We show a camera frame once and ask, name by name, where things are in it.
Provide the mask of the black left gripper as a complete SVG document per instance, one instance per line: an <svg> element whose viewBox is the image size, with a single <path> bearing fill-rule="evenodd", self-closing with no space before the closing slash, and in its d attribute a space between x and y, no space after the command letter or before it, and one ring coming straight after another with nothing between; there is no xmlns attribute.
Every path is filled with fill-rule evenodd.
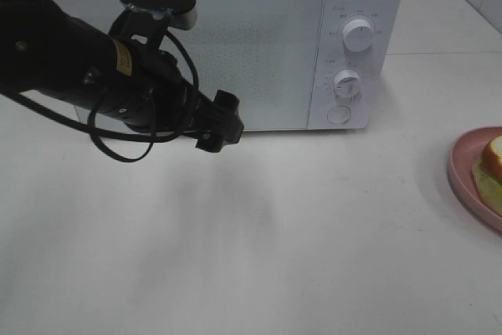
<svg viewBox="0 0 502 335"><path fill-rule="evenodd" d="M244 131L239 99L217 90L210 100L198 91L198 73L185 48L169 32L170 22L169 16L154 20L149 14L125 10L112 24L110 36L116 47L129 52L133 60L131 83L122 85L131 93L107 116L137 133L147 133L152 126L160 133L197 133L196 148L219 153L237 144ZM191 71L191 82L180 73L176 57L161 49L164 38L178 48Z"/></svg>

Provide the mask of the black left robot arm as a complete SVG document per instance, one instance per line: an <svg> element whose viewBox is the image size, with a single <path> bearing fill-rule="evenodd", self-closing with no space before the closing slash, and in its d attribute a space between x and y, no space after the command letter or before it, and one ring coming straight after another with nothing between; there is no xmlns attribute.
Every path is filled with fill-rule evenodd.
<svg viewBox="0 0 502 335"><path fill-rule="evenodd" d="M238 98L213 99L162 49L173 29L189 30L196 0L119 0L122 13L108 32L65 13L53 0L1 0L1 93L63 126L90 136L109 157L105 140L153 145L186 136L217 153L237 144L244 125Z"/></svg>

